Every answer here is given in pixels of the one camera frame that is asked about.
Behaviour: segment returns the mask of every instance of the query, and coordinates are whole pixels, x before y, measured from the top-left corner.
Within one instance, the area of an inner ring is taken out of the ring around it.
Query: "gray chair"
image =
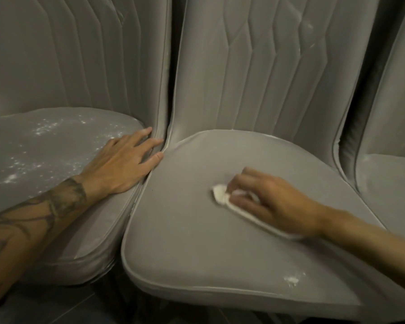
[[[340,155],[376,217],[405,237],[405,17],[395,33],[352,114]]]
[[[0,0],[0,211],[78,174],[108,139],[165,137],[171,0]],[[108,272],[141,185],[92,207],[29,283]]]
[[[271,236],[210,195],[247,165],[381,226],[338,157],[378,1],[187,1],[165,158],[122,243],[139,288],[283,314],[405,316],[405,291],[374,269],[322,241]]]

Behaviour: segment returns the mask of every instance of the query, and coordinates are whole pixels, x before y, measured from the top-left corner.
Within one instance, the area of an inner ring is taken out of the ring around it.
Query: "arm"
[[[251,191],[251,198],[230,201],[286,232],[323,238],[367,262],[405,289],[405,239],[370,225],[348,212],[324,206],[281,178],[245,168],[228,184],[227,192]]]
[[[142,157],[161,139],[148,139],[151,128],[111,139],[81,174],[55,188],[0,212],[0,298],[79,215],[109,194],[129,190],[162,159]]]

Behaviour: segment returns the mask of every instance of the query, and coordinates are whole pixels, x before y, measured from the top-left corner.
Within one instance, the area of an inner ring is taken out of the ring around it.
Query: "chair backrest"
[[[357,159],[379,154],[405,158],[405,13],[399,15],[346,126],[342,168],[355,181]]]
[[[164,131],[170,34],[171,0],[0,0],[0,115],[94,107]]]
[[[211,129],[334,166],[379,0],[187,0],[169,143]]]

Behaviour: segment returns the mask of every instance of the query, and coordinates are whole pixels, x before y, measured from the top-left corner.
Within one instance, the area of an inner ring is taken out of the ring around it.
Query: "wipe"
[[[243,210],[242,208],[237,207],[236,205],[233,205],[229,201],[229,197],[231,196],[229,193],[227,193],[227,186],[224,184],[219,184],[215,185],[212,189],[213,191],[213,196],[215,197],[215,200],[218,204],[222,206],[228,207],[230,210],[235,212],[236,214],[246,218],[247,220],[251,221],[252,223],[258,225],[259,227],[269,231],[270,233],[276,234],[277,236],[280,236],[282,238],[288,239],[288,240],[300,240],[303,239],[303,236],[300,234],[291,234],[291,233],[286,233],[281,230],[275,229],[273,226],[264,223],[263,221],[259,220],[256,218],[254,215],[250,214],[249,212]],[[246,192],[243,190],[235,190],[233,194],[242,194],[242,195],[250,195],[252,199],[254,199],[255,202],[260,203],[259,199],[256,195],[250,192]]]

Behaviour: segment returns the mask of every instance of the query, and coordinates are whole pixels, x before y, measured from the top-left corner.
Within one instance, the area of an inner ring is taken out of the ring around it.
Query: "chair seat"
[[[334,246],[270,235],[218,206],[210,188],[244,166],[379,225],[339,173],[304,149],[255,132],[197,133],[166,149],[131,215],[122,260],[141,289],[187,303],[332,318],[357,318],[362,305],[379,309],[394,296],[405,304],[404,290]]]
[[[405,157],[365,155],[356,170],[363,200],[389,231],[405,237]]]
[[[135,118],[93,108],[49,108],[0,117],[0,211],[79,174],[113,137],[142,128]],[[89,209],[23,277],[74,285],[112,263],[137,187]]]

